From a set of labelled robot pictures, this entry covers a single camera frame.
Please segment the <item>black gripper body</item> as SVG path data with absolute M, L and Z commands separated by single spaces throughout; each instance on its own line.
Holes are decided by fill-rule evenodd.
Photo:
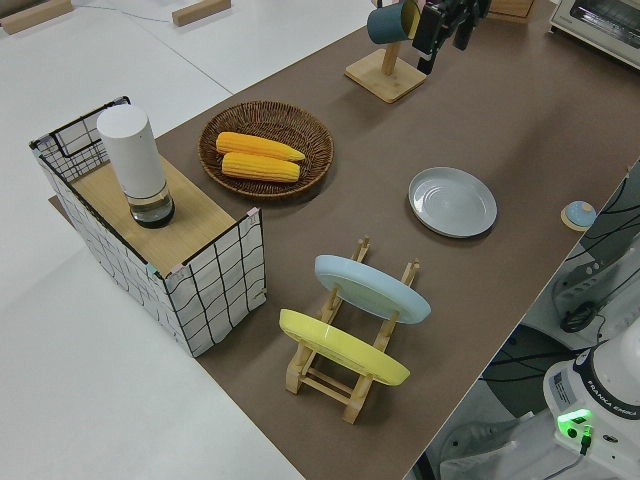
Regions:
M 491 0 L 427 0 L 426 6 L 437 12 L 446 26 L 476 26 L 489 13 L 491 3 Z

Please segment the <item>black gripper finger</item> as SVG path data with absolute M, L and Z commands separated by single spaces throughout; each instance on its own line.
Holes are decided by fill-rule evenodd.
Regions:
M 422 54 L 417 68 L 425 75 L 430 75 L 432 72 L 440 48 L 439 35 L 442 26 L 443 17 L 439 10 L 431 7 L 422 9 L 412 47 Z
M 473 20 L 467 18 L 461 22 L 456 30 L 453 44 L 459 50 L 465 50 L 468 46 L 471 34 L 473 32 Z

